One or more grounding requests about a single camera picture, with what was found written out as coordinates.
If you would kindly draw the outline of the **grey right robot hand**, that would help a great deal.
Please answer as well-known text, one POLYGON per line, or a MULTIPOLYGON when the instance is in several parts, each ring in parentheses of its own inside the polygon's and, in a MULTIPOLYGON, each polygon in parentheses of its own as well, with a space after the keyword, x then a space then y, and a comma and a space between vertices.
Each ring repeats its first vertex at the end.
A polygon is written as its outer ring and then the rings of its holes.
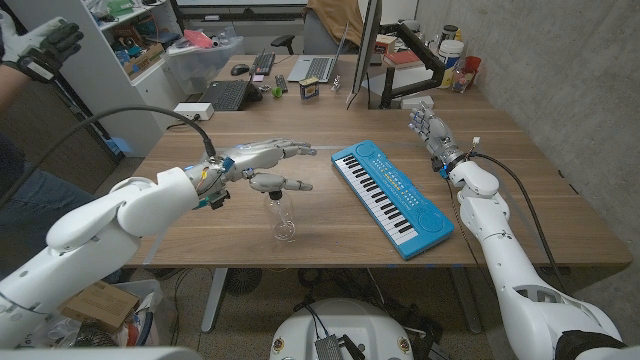
POLYGON ((451 129, 431 109, 425 106, 413 108, 409 127, 424 141, 431 154, 433 171, 443 178, 466 161, 467 155, 459 149, 451 129))

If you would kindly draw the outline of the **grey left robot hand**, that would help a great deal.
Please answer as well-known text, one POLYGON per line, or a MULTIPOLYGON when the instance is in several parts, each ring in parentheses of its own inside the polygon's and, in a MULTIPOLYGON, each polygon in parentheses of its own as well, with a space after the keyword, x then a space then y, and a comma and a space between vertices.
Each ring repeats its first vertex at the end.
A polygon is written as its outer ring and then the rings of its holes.
POLYGON ((296 155, 315 156, 317 151, 305 142, 285 138, 275 138, 260 142, 236 145, 221 156, 211 157, 184 169, 191 180, 198 198, 199 207, 209 204, 213 209, 223 205, 230 198, 226 190, 227 182, 244 179, 258 192, 280 190, 311 191, 313 185, 301 180, 280 175, 258 172, 269 169, 282 159, 296 155))

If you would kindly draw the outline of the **white black gloved person hand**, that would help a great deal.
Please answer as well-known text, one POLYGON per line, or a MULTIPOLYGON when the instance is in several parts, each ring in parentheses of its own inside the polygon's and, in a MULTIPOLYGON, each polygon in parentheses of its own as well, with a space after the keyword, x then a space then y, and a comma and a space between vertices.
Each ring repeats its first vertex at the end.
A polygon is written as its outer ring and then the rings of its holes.
POLYGON ((1 12, 2 64, 39 82, 50 82, 59 74, 62 64, 81 49, 83 37, 76 23, 62 17, 19 35, 13 18, 1 12))

